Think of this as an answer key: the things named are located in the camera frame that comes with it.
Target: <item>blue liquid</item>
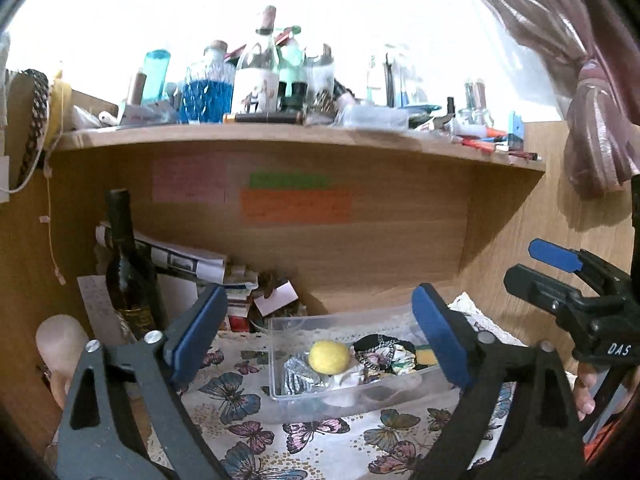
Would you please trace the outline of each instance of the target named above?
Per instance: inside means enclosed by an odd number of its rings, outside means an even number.
[[[234,88],[223,81],[198,80],[184,86],[180,122],[221,123],[231,111]]]
[[[142,104],[153,103],[162,99],[164,78],[169,66],[171,54],[163,48],[147,52],[142,72],[146,75],[145,87],[142,91]]]

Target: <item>bottle label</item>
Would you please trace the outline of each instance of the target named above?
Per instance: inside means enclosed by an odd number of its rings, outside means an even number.
[[[236,72],[231,113],[276,111],[278,74],[265,68],[243,68]]]
[[[137,341],[140,341],[147,332],[156,329],[154,318],[151,316],[151,309],[148,306],[132,310],[121,310],[120,314],[122,314],[124,321],[127,322]]]

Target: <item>human hand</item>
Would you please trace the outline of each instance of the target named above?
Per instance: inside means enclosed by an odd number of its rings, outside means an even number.
[[[580,420],[583,420],[585,416],[593,413],[595,409],[595,402],[589,393],[589,388],[596,383],[597,377],[596,370],[594,370],[593,366],[584,363],[578,364],[578,378],[575,380],[574,399],[575,406],[578,409],[578,419]],[[613,411],[614,414],[626,408],[638,387],[638,383],[640,383],[640,367],[628,373],[622,381],[627,393],[616,406],[616,409]]]

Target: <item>pink curtain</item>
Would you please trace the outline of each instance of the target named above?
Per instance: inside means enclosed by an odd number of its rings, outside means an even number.
[[[609,1],[484,2],[545,62],[570,129],[564,168],[580,196],[602,196],[639,173],[640,50]]]

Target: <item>silver screw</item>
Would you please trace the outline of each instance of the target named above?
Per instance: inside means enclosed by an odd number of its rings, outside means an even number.
[[[147,332],[145,334],[145,343],[149,343],[150,345],[153,343],[157,343],[162,339],[162,332],[159,330],[152,330],[151,332]]]
[[[479,342],[487,345],[490,345],[491,343],[495,343],[495,335],[493,335],[488,330],[482,330],[481,332],[478,332],[477,338]]]
[[[100,348],[100,341],[97,339],[91,339],[86,345],[84,345],[84,349],[89,352],[95,352],[98,348]]]
[[[551,344],[551,341],[540,341],[540,348],[548,353],[551,353],[555,350],[554,346]]]

